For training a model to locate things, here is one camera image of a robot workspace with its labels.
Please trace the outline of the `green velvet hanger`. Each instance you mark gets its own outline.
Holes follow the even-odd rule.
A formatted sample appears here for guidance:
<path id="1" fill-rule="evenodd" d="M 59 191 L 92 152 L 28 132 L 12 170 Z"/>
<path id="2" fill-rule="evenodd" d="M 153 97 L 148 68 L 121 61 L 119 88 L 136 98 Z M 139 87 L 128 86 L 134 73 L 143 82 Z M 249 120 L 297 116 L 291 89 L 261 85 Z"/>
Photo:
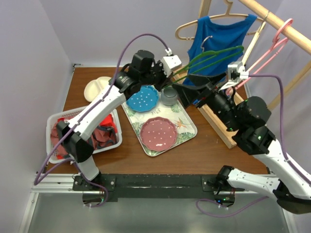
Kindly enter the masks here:
<path id="1" fill-rule="evenodd" d="M 188 64 L 173 74 L 172 83 L 193 85 L 190 80 L 192 74 L 215 76 L 225 72 L 225 66 L 236 61 L 244 52 L 241 44 L 230 45 L 224 49 L 208 49 L 207 41 L 210 40 L 211 36 L 208 36 Z"/>

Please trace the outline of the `blue tank top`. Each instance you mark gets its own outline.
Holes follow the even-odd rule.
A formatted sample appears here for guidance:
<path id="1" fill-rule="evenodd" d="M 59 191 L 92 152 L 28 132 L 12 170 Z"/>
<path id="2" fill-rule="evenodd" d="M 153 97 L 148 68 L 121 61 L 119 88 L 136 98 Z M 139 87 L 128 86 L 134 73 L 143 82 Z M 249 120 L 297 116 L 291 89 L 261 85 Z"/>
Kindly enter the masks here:
<path id="1" fill-rule="evenodd" d="M 216 24 L 208 16 L 198 19 L 196 34 L 188 50 L 191 63 L 188 74 L 216 76 L 226 72 L 228 64 L 237 61 L 243 55 L 242 50 L 229 50 L 215 57 L 206 55 L 195 62 L 193 59 L 202 52 L 241 46 L 256 19 L 256 16 L 249 14 L 244 20 L 228 25 Z"/>

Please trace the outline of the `cream wooden hanger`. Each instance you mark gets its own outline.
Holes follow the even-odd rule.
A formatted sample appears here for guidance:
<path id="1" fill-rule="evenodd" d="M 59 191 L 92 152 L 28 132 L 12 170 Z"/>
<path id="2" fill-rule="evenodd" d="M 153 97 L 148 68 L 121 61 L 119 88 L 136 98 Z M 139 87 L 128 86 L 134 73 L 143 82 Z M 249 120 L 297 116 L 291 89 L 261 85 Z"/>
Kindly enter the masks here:
<path id="1" fill-rule="evenodd" d="M 242 63 L 243 65 L 246 64 L 256 42 L 258 41 L 259 37 L 260 37 L 260 34 L 262 32 L 262 30 L 264 29 L 265 25 L 266 25 L 266 18 L 267 16 L 269 15 L 270 11 L 267 12 L 265 18 L 263 19 L 263 22 L 261 23 L 261 25 L 258 27 L 257 31 L 254 33 L 254 36 L 249 44 L 249 46 L 247 47 L 245 53 L 244 53 L 244 56 L 242 58 Z"/>

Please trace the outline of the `pink plastic hanger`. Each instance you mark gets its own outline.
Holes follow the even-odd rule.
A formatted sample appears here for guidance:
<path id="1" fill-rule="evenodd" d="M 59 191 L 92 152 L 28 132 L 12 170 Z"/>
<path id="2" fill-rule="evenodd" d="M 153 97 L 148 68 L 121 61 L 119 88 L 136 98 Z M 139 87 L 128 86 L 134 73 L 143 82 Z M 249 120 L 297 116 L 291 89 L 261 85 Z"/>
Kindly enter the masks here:
<path id="1" fill-rule="evenodd" d="M 280 39 L 280 34 L 281 32 L 284 31 L 284 29 L 287 26 L 291 26 L 293 23 L 293 19 L 290 18 L 288 20 L 286 20 L 282 26 L 277 30 L 275 36 L 273 37 L 272 40 L 272 45 L 271 47 L 258 59 L 256 60 L 251 67 L 249 67 L 246 71 L 250 72 L 255 66 L 257 66 L 260 62 L 262 62 L 266 57 L 268 57 L 275 49 L 277 49 L 277 51 L 269 57 L 269 59 L 267 61 L 265 61 L 255 72 L 254 74 L 257 74 L 259 71 L 261 71 L 267 64 L 269 64 L 279 53 L 280 51 L 284 48 L 284 46 L 288 43 L 289 39 L 287 37 Z M 240 82 L 237 85 L 233 85 L 230 84 L 228 81 L 226 82 L 226 84 L 224 84 L 221 87 L 221 90 L 225 91 L 225 94 L 227 96 L 229 96 L 230 94 L 233 95 L 233 93 L 239 89 L 240 87 L 242 87 L 242 85 L 244 85 L 246 82 L 248 82 L 248 80 L 250 79 L 250 77 L 248 77 L 248 79 L 243 80 L 242 82 Z"/>

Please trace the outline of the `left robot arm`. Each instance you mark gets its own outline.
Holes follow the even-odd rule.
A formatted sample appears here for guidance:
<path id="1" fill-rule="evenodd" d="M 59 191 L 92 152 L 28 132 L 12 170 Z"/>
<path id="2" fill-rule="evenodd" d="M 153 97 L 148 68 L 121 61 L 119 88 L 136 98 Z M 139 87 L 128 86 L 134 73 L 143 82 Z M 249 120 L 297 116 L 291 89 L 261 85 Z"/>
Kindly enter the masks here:
<path id="1" fill-rule="evenodd" d="M 92 156 L 94 148 L 88 143 L 96 127 L 143 85 L 152 85 L 160 90 L 181 65 L 179 57 L 170 50 L 159 61 L 155 61 L 153 53 L 139 50 L 133 55 L 131 63 L 118 70 L 116 77 L 79 115 L 67 122 L 57 123 L 59 142 L 84 176 L 85 187 L 96 190 L 101 184 L 100 172 Z"/>

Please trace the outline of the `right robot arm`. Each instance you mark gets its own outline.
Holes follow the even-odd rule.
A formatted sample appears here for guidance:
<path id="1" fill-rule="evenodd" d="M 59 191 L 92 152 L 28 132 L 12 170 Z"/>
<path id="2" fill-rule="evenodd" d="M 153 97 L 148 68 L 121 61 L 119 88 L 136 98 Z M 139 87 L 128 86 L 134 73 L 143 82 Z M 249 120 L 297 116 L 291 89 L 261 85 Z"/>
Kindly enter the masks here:
<path id="1" fill-rule="evenodd" d="M 275 174 L 274 178 L 243 172 L 223 166 L 213 185 L 218 191 L 244 189 L 267 196 L 293 214 L 311 211 L 311 176 L 287 152 L 283 139 L 266 126 L 271 111 L 265 101 L 251 96 L 239 104 L 216 87 L 212 77 L 191 75 L 194 86 L 173 83 L 184 108 L 192 103 L 199 108 L 207 105 L 234 132 L 232 139 L 248 155 L 264 163 Z"/>

